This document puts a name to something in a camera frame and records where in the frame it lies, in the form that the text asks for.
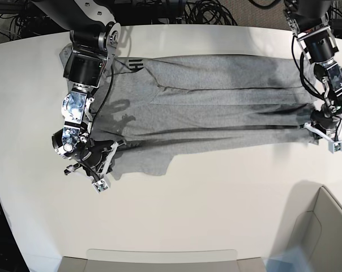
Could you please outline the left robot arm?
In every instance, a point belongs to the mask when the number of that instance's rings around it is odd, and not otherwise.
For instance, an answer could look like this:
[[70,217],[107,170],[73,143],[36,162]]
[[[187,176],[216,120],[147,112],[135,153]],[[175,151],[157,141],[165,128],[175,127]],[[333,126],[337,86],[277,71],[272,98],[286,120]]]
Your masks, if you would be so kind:
[[[302,85],[324,101],[321,110],[312,112],[310,126],[317,129],[315,134],[333,135],[337,141],[342,128],[342,68],[334,59],[339,49],[329,26],[331,5],[332,1],[284,1],[284,15],[302,50],[299,68]],[[304,76],[304,61],[313,65],[323,93]]]

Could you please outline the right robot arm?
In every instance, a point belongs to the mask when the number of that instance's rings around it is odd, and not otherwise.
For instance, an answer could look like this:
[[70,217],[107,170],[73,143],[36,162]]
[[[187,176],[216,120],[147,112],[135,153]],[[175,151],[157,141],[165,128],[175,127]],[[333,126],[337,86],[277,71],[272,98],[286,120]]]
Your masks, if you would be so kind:
[[53,148],[64,159],[76,161],[65,174],[83,168],[88,177],[100,181],[109,169],[110,154],[116,143],[96,142],[91,138],[98,117],[91,108],[104,72],[113,70],[121,26],[103,1],[34,1],[34,4],[70,32],[71,53],[63,77],[71,83],[71,89],[61,105],[64,125],[52,135]]

